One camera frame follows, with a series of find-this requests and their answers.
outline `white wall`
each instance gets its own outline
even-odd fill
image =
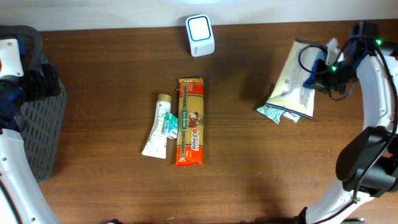
[[[398,0],[0,0],[0,24],[38,30],[397,19]]]

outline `gray basket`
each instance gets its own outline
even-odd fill
[[[61,94],[58,96],[24,103],[21,106],[23,116],[17,117],[17,123],[22,129],[26,158],[37,182],[50,178],[54,165],[67,104],[67,93],[61,81],[60,87]]]
[[[0,26],[0,35],[16,35],[23,39],[25,55],[21,57],[22,67],[44,76],[41,65],[49,61],[42,51],[43,42],[37,30],[28,26]],[[19,116],[16,116],[24,140],[26,158],[38,182],[51,176],[67,103],[65,86],[59,79],[58,82],[61,88],[58,96],[24,103]]]

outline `small white device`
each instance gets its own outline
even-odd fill
[[[185,26],[187,27],[192,56],[199,57],[214,52],[214,37],[208,16],[190,16],[185,21]]]

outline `red label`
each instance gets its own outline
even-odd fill
[[[191,147],[192,150],[199,151],[199,131],[196,128],[192,129]]]
[[[174,166],[189,166],[199,164],[203,167],[203,147],[199,146],[199,150],[192,150],[191,146],[185,146],[185,162],[180,161],[181,146],[177,146],[177,162]]]
[[[203,87],[202,83],[183,83],[180,85],[180,96],[183,95],[183,86],[187,85],[188,86],[188,95],[201,95],[203,96],[205,94],[205,89]]]

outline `green label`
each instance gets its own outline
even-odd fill
[[[184,108],[181,110],[181,131],[187,130],[188,120],[188,109]]]
[[[188,107],[188,86],[184,85],[184,89],[182,91],[182,108]]]

